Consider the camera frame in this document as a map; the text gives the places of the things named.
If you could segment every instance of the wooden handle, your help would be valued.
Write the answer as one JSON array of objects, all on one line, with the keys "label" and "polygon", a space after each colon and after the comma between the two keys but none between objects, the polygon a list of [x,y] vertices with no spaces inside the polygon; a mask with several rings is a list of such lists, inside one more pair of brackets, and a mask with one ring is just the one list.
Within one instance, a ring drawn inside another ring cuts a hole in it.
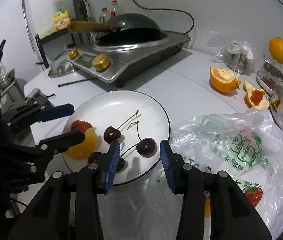
[{"label": "wooden handle", "polygon": [[72,21],[68,25],[70,33],[86,33],[86,32],[111,32],[113,27],[107,24],[86,21]]}]

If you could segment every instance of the chopstick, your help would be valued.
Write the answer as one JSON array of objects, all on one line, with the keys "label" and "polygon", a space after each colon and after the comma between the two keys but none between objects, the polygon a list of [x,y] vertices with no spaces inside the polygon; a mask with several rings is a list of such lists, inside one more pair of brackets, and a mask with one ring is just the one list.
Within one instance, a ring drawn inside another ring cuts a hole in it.
[{"label": "chopstick", "polygon": [[76,81],[71,81],[71,82],[67,82],[67,83],[63,83],[63,84],[59,84],[58,87],[63,87],[63,86],[67,86],[67,85],[71,85],[71,84],[76,84],[76,83],[80,83],[80,82],[84,82],[84,81],[90,81],[90,80],[96,80],[97,78],[85,78],[85,79],[80,79],[80,80],[76,80]]}]

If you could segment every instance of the clear plastic bag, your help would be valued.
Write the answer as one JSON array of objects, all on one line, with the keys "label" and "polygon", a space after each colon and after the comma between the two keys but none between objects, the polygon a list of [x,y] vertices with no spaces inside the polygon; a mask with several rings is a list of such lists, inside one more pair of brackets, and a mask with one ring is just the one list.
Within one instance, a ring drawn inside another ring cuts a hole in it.
[{"label": "clear plastic bag", "polygon": [[252,46],[251,43],[245,42],[237,42],[233,41],[222,48],[220,52],[215,55],[213,58],[213,62],[215,63],[226,63],[231,56],[231,54],[245,54],[247,59],[247,66],[245,69],[244,75],[249,75],[255,71],[255,47]]},{"label": "clear plastic bag", "polygon": [[[256,210],[273,239],[283,231],[283,131],[269,111],[197,116],[172,127],[171,147],[201,171],[227,171],[241,189],[259,184],[263,197]],[[175,239],[182,195],[168,188],[162,166],[154,170],[145,192],[141,239]],[[249,230],[243,225],[243,231]],[[205,219],[204,239],[210,237]]]}]

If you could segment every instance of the screw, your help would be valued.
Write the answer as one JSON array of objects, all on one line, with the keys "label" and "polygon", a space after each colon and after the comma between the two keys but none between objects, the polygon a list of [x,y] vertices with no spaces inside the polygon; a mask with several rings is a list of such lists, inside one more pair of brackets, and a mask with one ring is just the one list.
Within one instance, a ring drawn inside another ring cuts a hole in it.
[{"label": "screw", "polygon": [[95,169],[97,169],[97,167],[98,167],[98,164],[97,164],[97,163],[91,163],[91,164],[88,165],[88,168],[89,168],[90,170],[95,170]]},{"label": "screw", "polygon": [[183,164],[183,169],[184,170],[191,170],[192,169],[192,165],[190,165],[189,163],[185,163],[185,164]]},{"label": "screw", "polygon": [[218,175],[221,176],[222,178],[226,178],[228,176],[228,173],[226,171],[220,171]]},{"label": "screw", "polygon": [[48,146],[47,146],[47,144],[43,144],[40,148],[41,148],[42,150],[47,150]]},{"label": "screw", "polygon": [[62,173],[60,171],[56,171],[52,176],[55,178],[55,179],[58,179],[60,178],[62,175]]},{"label": "screw", "polygon": [[37,171],[37,167],[36,166],[31,166],[30,167],[30,172],[35,173]]}]

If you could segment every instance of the lid knob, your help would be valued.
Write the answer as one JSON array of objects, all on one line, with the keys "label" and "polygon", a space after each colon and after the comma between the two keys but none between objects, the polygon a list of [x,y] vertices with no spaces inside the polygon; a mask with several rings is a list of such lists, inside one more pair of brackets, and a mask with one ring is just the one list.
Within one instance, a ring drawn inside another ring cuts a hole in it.
[{"label": "lid knob", "polygon": [[77,49],[72,49],[70,52],[68,52],[68,57],[70,59],[74,59],[78,55],[78,50]]},{"label": "lid knob", "polygon": [[106,54],[99,54],[92,60],[92,65],[96,71],[102,71],[109,67],[110,60]]}]

